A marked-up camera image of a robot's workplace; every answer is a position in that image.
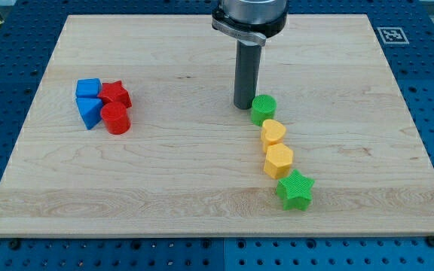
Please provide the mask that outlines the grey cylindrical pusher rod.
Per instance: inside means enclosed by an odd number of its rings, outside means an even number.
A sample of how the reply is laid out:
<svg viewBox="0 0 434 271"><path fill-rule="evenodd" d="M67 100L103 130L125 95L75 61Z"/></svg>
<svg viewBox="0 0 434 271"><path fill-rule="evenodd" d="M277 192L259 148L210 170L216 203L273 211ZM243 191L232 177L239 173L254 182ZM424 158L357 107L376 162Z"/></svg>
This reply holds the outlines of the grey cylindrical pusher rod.
<svg viewBox="0 0 434 271"><path fill-rule="evenodd" d="M242 110L252 107L258 83L261 46L237 41L234 77L234 105Z"/></svg>

